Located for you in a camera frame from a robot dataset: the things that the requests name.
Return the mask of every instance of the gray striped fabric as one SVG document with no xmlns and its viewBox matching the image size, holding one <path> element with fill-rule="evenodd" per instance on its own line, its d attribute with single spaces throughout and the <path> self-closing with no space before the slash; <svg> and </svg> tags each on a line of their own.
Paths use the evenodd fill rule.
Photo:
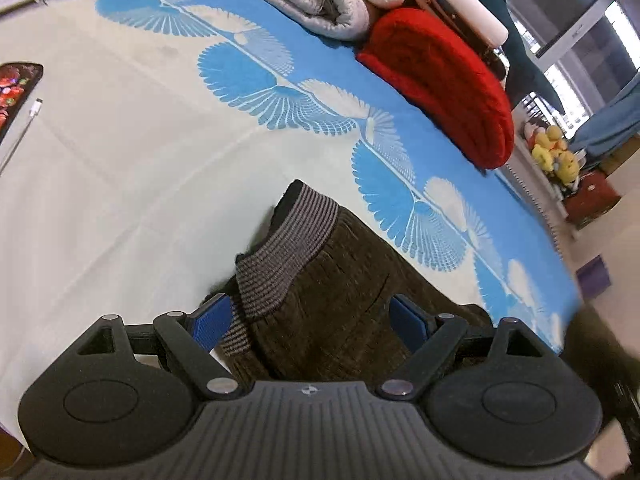
<svg viewBox="0 0 640 480">
<path fill-rule="evenodd" d="M 338 204 L 306 184 L 280 227 L 255 253 L 236 263 L 239 297 L 222 339 L 226 355 L 249 349 L 247 325 L 276 310 L 298 273 L 318 254 L 338 218 Z"/>
</svg>

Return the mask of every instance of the logo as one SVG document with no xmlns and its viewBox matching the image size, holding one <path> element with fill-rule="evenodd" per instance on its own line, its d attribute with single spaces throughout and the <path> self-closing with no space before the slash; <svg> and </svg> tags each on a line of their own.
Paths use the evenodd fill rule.
<svg viewBox="0 0 640 480">
<path fill-rule="evenodd" d="M 312 396 L 318 393 L 320 390 L 318 390 L 315 386 L 310 384 L 309 386 L 305 386 L 304 388 L 302 388 L 300 391 L 304 393 L 306 396 Z"/>
</svg>

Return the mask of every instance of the purple object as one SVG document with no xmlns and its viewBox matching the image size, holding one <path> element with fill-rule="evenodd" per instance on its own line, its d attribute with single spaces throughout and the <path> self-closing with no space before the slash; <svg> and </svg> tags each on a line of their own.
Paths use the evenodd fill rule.
<svg viewBox="0 0 640 480">
<path fill-rule="evenodd" d="M 600 254 L 580 267 L 576 272 L 576 276 L 585 300 L 596 298 L 611 285 L 609 271 Z"/>
</svg>

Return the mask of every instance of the blue gripper pad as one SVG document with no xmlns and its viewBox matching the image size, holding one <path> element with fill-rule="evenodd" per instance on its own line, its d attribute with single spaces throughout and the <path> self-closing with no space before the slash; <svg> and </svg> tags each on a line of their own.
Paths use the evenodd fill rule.
<svg viewBox="0 0 640 480">
<path fill-rule="evenodd" d="M 391 328 L 412 354 L 431 335 L 427 319 L 427 314 L 406 296 L 397 294 L 389 301 Z"/>
<path fill-rule="evenodd" d="M 211 352 L 231 326 L 231 298 L 217 294 L 187 316 L 186 329 L 197 343 Z"/>
</svg>

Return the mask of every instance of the dark pillow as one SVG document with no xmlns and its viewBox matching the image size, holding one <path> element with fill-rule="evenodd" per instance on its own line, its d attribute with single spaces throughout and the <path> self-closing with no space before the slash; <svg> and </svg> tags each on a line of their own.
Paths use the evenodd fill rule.
<svg viewBox="0 0 640 480">
<path fill-rule="evenodd" d="M 530 92 L 535 92 L 553 108 L 564 114 L 564 107 L 551 83 L 540 72 L 540 69 L 527 56 L 524 43 L 518 29 L 507 10 L 506 0 L 480 0 L 509 31 L 509 37 L 502 46 L 504 54 L 511 65 L 507 76 L 505 92 L 514 108 Z"/>
</svg>

